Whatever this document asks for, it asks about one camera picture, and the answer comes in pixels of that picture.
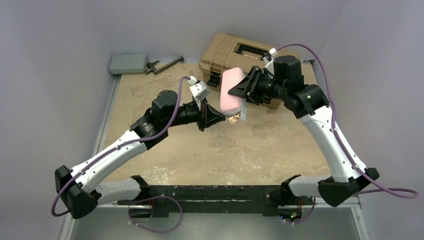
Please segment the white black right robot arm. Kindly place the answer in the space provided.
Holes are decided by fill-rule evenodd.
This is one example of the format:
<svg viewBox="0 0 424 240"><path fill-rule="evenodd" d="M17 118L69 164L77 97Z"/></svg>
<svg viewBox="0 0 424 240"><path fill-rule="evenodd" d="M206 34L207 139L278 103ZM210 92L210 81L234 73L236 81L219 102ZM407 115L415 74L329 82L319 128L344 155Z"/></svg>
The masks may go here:
<svg viewBox="0 0 424 240"><path fill-rule="evenodd" d="M274 58L265 68L253 66L246 77L227 93L260 105L279 99L293 112L313 136L331 175L296 175L282 183L284 196L318 197L337 207L380 177L376 168L367 167L350 147L338 124L324 91L306 84L301 62L293 55Z"/></svg>

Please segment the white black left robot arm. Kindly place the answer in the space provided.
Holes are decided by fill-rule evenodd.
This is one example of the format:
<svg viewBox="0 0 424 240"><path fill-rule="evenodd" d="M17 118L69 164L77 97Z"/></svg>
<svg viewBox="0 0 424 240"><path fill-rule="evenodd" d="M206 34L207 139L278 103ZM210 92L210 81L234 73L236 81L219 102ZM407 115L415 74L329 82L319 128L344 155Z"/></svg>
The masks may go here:
<svg viewBox="0 0 424 240"><path fill-rule="evenodd" d="M56 205L62 201L74 219L91 213L96 207L119 201L148 198L148 184L140 176L123 181L105 182L105 178L127 161L141 155L168 137L169 127L196 123L200 131L225 121L226 117L206 99L180 105L179 93L163 90L151 107L113 144L85 162L55 173L55 197L51 213L60 217Z"/></svg>

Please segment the beige umbrella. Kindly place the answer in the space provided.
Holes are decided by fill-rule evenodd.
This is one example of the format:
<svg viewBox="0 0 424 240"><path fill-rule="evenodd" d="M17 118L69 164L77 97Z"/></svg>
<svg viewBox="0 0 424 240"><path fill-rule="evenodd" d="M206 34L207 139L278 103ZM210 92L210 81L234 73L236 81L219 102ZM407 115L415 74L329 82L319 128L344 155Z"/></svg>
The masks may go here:
<svg viewBox="0 0 424 240"><path fill-rule="evenodd" d="M235 114L235 115L230 116L228 118L228 120L229 120L229 122L230 122L231 125L234 125L240 118L241 118L241 114L238 113L238 114Z"/></svg>

